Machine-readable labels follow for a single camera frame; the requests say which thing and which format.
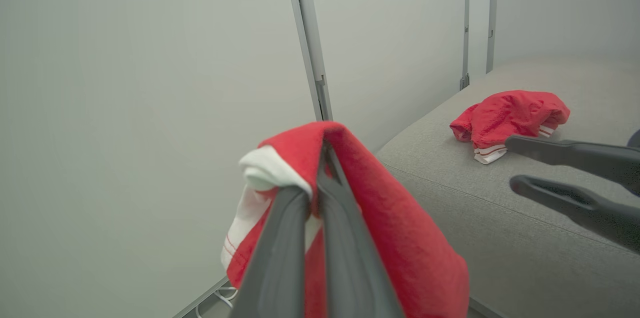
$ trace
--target red stitching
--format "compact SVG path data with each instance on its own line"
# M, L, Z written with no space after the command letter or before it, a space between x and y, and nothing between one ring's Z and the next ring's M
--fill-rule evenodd
M224 248L224 250L226 250L226 252L231 256L231 259L234 258L234 255L231 252L229 252L229 249L227 248L226 245L222 245L222 248Z
M479 152L478 152L478 154L479 154L480 156L489 156L490 154L492 154L492 153L494 153L494 152L498 152L499 150L506 150L506 149L507 149L506 147L501 147L501 148L499 148L499 149L492 150L492 151L491 151L491 152L489 152L489 153L479 153Z
M234 246L234 244L231 243L231 240L229 239L229 234L226 234L226 241L229 242L229 245L231 245L231 247L233 247L234 250L236 251L238 250L236 246Z

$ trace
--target gray upholstery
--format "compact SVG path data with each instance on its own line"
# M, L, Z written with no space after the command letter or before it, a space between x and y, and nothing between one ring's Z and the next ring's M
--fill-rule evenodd
M377 156L438 224L470 271L471 296L508 318L640 317L640 256L512 193L528 174L640 206L620 186L507 153L490 165L449 124L506 90L551 91L571 109L551 140L626 145L640 129L640 69L596 59L531 59L496 68L398 134Z

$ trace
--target gray wall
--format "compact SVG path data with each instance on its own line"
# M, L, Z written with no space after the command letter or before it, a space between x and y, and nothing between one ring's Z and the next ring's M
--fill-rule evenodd
M334 120L370 150L450 98L465 0L314 0Z
M469 0L469 62L471 82L482 80L487 72L489 41L489 0Z
M498 0L494 64L537 54L640 56L640 0Z
M0 0L0 317L171 318L315 120L291 0Z

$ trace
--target white trim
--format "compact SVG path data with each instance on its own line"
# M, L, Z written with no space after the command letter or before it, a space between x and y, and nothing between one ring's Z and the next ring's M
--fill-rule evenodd
M240 159L240 168L250 188L269 191L275 187L298 186L313 197L311 186L284 160L272 146L252 150Z
M504 149L504 148L506 148L505 145L495 145L495 146L489 147L488 149L475 149L474 152L475 153L480 153L480 154L487 154L487 153L491 153L491 152L493 152L495 150Z
M226 270L233 254L245 240L247 234L256 226L269 207L269 200L259 191L269 191L276 187L298 186L313 197L311 185L305 181L272 146L263 146L252 150L240 159L240 168L246 181L246 187L238 202L235 218L226 234L220 259ZM316 217L310 217L305 224L304 246L309 249L311 242L322 227Z
M546 127L545 125L540 125L540 131L544 132L544 134L546 134L546 137L549 137L553 134L555 130L549 127Z
M487 149L475 149L473 150L475 156L473 158L482 163L488 165L489 163L503 157L507 153L507 147L505 145L495 145Z

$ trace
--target red garment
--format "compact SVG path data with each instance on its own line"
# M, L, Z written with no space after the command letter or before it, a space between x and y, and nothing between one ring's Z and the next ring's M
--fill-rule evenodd
M475 159L488 165L506 153L513 134L550 137L570 113L553 93L506 91L467 108L449 126L458 141L473 142Z
M464 259L410 193L345 127L334 122L316 122L279 134L240 161L249 187L222 251L231 283L236 287L242 283L277 191L265 181L272 181L275 187L294 182L317 200L316 173L323 139L333 145L407 318L464 318L469 302ZM252 191L251 185L260 187ZM258 218L250 219L256 213ZM306 227L307 236L315 232L305 256L306 318L327 316L321 225L315 210Z

